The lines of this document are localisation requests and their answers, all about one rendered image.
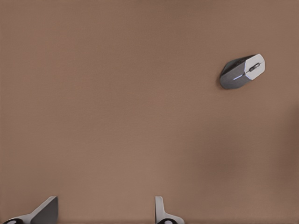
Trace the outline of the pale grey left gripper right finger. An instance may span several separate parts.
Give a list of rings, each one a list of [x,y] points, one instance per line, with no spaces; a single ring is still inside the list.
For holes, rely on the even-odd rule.
[[[168,214],[161,196],[155,196],[155,224],[185,224],[181,217]]]

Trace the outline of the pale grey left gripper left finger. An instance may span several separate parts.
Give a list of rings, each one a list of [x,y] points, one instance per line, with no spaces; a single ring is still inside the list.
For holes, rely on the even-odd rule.
[[[50,196],[31,213],[17,216],[3,224],[57,224],[58,197]]]

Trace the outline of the grey and white computer mouse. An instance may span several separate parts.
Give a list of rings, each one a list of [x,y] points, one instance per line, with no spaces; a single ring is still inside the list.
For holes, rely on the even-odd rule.
[[[253,81],[265,71],[265,60],[261,54],[250,55],[228,62],[220,75],[224,89],[238,89]]]

